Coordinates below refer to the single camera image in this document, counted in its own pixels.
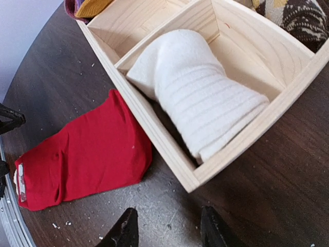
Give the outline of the red sock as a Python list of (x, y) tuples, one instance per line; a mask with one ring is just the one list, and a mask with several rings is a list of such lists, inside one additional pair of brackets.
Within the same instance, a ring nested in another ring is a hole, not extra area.
[(43, 210), (139, 183), (152, 144), (118, 90), (15, 161), (19, 206)]

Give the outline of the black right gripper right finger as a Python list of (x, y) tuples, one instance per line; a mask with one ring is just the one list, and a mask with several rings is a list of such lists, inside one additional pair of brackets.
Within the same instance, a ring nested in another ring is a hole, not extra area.
[(244, 242), (236, 236), (212, 206), (202, 206), (200, 235), (202, 246), (244, 246)]

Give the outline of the brown beige argyle sock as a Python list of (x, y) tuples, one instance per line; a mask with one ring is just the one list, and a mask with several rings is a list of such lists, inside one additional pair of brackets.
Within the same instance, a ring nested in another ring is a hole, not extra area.
[(253, 1), (255, 11), (316, 53), (328, 39), (328, 1)]

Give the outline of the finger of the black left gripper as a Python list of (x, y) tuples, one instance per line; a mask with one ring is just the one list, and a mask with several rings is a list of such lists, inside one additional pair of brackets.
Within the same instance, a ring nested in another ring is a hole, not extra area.
[(1, 120), (1, 135), (15, 128), (19, 128), (26, 123), (24, 114), (17, 112), (9, 107), (6, 107), (2, 103), (1, 105), (1, 117), (7, 118), (7, 121)]

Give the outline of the wooden compartment organizer box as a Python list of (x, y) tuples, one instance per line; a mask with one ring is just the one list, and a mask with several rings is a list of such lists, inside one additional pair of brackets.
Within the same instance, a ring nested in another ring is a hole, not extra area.
[(77, 23), (188, 192), (259, 139), (328, 62), (319, 1), (111, 1)]

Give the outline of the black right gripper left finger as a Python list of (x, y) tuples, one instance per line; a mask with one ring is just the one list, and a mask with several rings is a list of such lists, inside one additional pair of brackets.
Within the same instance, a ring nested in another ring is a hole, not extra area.
[(138, 213), (129, 207), (96, 247), (138, 247)]

